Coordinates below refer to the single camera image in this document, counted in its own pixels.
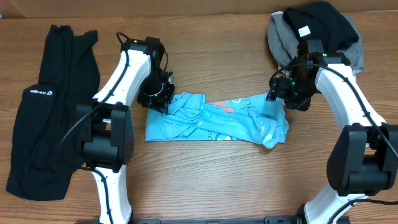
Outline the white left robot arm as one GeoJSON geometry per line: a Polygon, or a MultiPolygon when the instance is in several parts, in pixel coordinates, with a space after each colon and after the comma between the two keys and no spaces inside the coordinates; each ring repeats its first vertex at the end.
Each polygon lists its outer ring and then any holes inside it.
{"type": "Polygon", "coordinates": [[[81,169],[93,174],[100,202],[97,223],[132,223],[126,166],[134,150],[131,105],[166,114],[174,97],[173,73],[162,64],[168,54],[154,37],[121,42],[118,66],[92,100],[76,108],[81,169]]]}

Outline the light blue t-shirt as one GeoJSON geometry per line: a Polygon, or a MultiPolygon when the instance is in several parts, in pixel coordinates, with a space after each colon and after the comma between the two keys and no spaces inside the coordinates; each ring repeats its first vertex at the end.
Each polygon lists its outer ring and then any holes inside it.
{"type": "Polygon", "coordinates": [[[149,110],[147,142],[243,140],[272,149],[284,143],[289,130],[282,100],[267,94],[207,103],[206,95],[175,95],[169,112],[149,110]]]}

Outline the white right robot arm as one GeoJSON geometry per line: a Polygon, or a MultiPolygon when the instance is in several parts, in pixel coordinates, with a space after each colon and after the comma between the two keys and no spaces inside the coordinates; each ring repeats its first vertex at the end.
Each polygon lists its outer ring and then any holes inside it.
{"type": "Polygon", "coordinates": [[[341,52],[326,53],[320,40],[305,40],[297,56],[275,72],[267,100],[282,99],[290,110],[306,111],[321,93],[329,104],[340,136],[327,160],[327,183],[295,215],[268,216],[265,223],[349,223],[346,212],[358,203],[395,205],[375,200],[397,175],[397,125],[388,124],[369,104],[356,83],[350,61],[341,52]]]}

